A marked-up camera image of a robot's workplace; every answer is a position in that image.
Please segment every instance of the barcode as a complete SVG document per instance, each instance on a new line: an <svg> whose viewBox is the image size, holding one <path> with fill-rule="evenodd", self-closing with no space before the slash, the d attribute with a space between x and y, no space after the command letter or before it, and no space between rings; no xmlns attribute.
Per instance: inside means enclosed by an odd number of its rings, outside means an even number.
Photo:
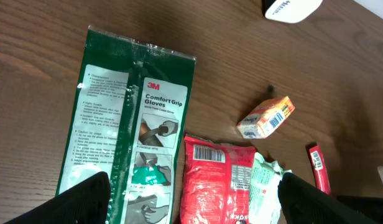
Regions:
<svg viewBox="0 0 383 224"><path fill-rule="evenodd" d="M280 113L276 113L273 116L273 118L270 119L269 123L272 125L273 128L276 128L281 123L282 120L284 120L283 115L281 115Z"/></svg>
<svg viewBox="0 0 383 224"><path fill-rule="evenodd" d="M310 155L313 165L315 165L315 170L321 170L323 168L323 163L321 162L319 153L314 151Z"/></svg>
<svg viewBox="0 0 383 224"><path fill-rule="evenodd" d="M194 145L194 160L224 162L224 152L206 146Z"/></svg>

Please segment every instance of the red package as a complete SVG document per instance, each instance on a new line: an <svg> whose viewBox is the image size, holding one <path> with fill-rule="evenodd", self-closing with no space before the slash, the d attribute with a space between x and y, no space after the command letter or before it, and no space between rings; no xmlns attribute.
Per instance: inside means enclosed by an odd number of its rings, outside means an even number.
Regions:
<svg viewBox="0 0 383 224"><path fill-rule="evenodd" d="M327 168L324 163L323 153L318 146L309 149L310 163L315 173L316 187L322 192L331 195L330 181L328 180Z"/></svg>
<svg viewBox="0 0 383 224"><path fill-rule="evenodd" d="M185 137L182 224L248 224L254 147Z"/></svg>

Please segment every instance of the orange box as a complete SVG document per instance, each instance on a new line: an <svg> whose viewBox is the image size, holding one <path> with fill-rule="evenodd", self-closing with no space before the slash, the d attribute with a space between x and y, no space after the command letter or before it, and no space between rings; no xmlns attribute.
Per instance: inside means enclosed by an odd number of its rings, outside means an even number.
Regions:
<svg viewBox="0 0 383 224"><path fill-rule="evenodd" d="M289 97L263 101L237 125L246 139L264 139L282 124L295 109Z"/></svg>

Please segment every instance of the green and white package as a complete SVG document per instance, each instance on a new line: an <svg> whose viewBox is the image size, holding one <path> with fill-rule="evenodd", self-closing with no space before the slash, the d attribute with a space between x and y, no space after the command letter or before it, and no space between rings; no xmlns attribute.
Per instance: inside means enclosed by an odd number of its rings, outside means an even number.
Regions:
<svg viewBox="0 0 383 224"><path fill-rule="evenodd" d="M57 194L105 171L106 223L171 223L195 63L90 27Z"/></svg>
<svg viewBox="0 0 383 224"><path fill-rule="evenodd" d="M280 218L281 204L277 186L285 172L277 161L266 162L258 152L255 153L249 188L249 223L276 224Z"/></svg>

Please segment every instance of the wooden table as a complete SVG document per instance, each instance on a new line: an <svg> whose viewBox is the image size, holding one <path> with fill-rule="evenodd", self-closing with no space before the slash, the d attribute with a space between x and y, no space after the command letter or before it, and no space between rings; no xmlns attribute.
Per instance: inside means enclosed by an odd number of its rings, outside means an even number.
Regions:
<svg viewBox="0 0 383 224"><path fill-rule="evenodd" d="M197 57L187 133L250 144L235 125L273 85L296 110L251 141L259 152L314 184L305 145L318 142L334 193L383 197L383 20L324 0L291 25L266 20L261 5L0 0L0 223L54 196L90 24Z"/></svg>

